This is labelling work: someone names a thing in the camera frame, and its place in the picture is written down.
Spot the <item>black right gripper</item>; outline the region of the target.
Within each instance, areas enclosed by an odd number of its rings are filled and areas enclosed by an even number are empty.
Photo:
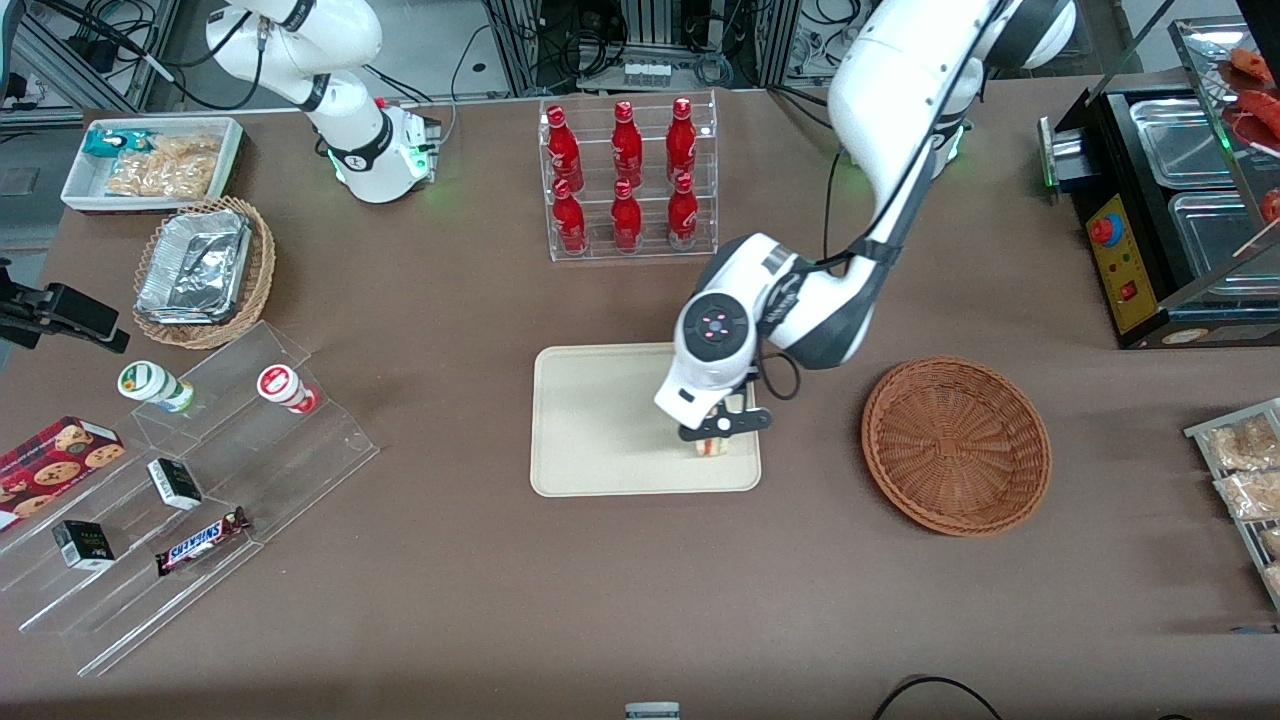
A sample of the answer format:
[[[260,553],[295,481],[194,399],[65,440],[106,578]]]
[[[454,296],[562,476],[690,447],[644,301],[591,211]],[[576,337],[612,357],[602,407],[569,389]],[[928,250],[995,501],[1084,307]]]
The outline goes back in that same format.
[[[44,336],[35,305],[27,300],[35,290],[15,282],[10,260],[1,260],[1,337],[22,348],[36,348]],[[119,313],[63,283],[44,290],[42,314],[60,324],[63,334],[83,340],[113,354],[124,354],[131,336],[118,325]]]

